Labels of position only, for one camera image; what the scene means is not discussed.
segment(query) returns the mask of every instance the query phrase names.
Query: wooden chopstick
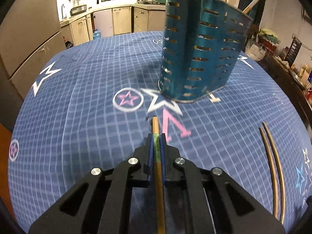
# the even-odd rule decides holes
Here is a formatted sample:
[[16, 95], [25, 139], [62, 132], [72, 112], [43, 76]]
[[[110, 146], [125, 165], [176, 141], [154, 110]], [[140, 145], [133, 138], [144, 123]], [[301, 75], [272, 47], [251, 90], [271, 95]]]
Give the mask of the wooden chopstick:
[[157, 209], [157, 229], [158, 234], [166, 234], [165, 207], [163, 200], [163, 179], [160, 159], [159, 144], [159, 124], [158, 118], [152, 119], [154, 162], [155, 162], [155, 189], [156, 189], [156, 209]]
[[277, 153], [277, 148], [274, 143], [273, 137], [268, 129], [268, 126], [266, 125], [265, 122], [262, 123], [264, 126], [264, 130], [266, 131], [266, 134], [269, 138], [269, 142], [271, 144], [271, 148], [273, 151], [273, 155], [275, 158], [275, 163], [277, 167], [277, 173], [278, 173], [278, 179], [280, 181], [280, 222], [281, 224], [284, 223], [284, 218], [285, 218], [285, 203], [286, 203], [286, 195], [285, 195], [285, 182], [284, 182], [284, 175], [283, 175], [283, 169], [282, 165], [280, 163], [280, 157], [278, 156]]
[[273, 190], [273, 216], [277, 219], [278, 191], [277, 191], [277, 177], [276, 177], [275, 166], [273, 162], [273, 156], [269, 148], [268, 141], [266, 140], [266, 136], [263, 132], [263, 129], [259, 128], [259, 130], [260, 130], [260, 134], [263, 140], [264, 148], [266, 149], [266, 155], [269, 161], [269, 168], [270, 168], [271, 180], [272, 180], [272, 190]]
[[256, 5], [256, 3], [257, 3], [258, 1], [260, 1], [260, 0], [253, 0], [253, 1], [243, 10], [243, 13], [244, 13], [244, 14], [247, 14], [247, 13], [252, 9], [252, 7]]

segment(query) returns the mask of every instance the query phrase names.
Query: pink letter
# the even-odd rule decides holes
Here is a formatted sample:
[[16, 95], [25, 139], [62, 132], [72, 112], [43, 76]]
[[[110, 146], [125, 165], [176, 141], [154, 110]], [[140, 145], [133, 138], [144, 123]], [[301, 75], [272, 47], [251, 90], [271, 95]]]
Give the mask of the pink letter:
[[163, 109], [163, 133], [166, 135], [166, 141], [170, 142], [171, 141], [171, 136], [168, 136], [168, 118], [174, 123], [174, 125], [177, 126], [177, 128], [181, 131], [180, 136], [186, 137], [191, 135], [191, 131], [186, 130], [186, 128], [177, 121], [175, 117], [171, 115], [171, 113], [168, 112], [166, 108]]

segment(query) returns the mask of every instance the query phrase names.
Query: blue tablecloth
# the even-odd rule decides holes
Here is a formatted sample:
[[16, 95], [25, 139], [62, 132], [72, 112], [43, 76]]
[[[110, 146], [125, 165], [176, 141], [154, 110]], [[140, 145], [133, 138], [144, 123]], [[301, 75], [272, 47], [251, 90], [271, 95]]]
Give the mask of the blue tablecloth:
[[[258, 129], [267, 122], [284, 171], [285, 229], [305, 210], [311, 143], [279, 86], [241, 53], [225, 88], [192, 104], [172, 102], [157, 87], [162, 39], [162, 32], [102, 38], [46, 64], [23, 103], [10, 145], [11, 200], [26, 232], [91, 168], [109, 169], [131, 156], [155, 115], [168, 144], [183, 157], [201, 168], [223, 168], [272, 212], [270, 171]], [[169, 233], [182, 233], [168, 196]], [[155, 233], [154, 213], [149, 191], [134, 189], [130, 233]]]

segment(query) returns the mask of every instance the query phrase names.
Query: water bottle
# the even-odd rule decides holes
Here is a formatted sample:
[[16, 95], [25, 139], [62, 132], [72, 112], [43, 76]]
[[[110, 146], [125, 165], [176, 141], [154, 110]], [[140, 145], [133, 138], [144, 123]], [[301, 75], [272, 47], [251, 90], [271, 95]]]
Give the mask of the water bottle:
[[101, 32], [98, 29], [96, 29], [93, 33], [93, 39], [95, 40], [95, 39], [100, 39], [100, 38], [101, 38]]

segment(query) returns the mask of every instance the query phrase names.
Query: blue metal utensil holder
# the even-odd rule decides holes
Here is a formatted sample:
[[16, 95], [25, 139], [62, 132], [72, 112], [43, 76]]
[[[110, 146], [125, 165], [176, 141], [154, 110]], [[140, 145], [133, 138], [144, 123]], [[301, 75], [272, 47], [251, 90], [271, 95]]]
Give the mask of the blue metal utensil holder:
[[251, 22], [222, 0], [167, 0], [162, 94], [190, 103], [224, 87]]

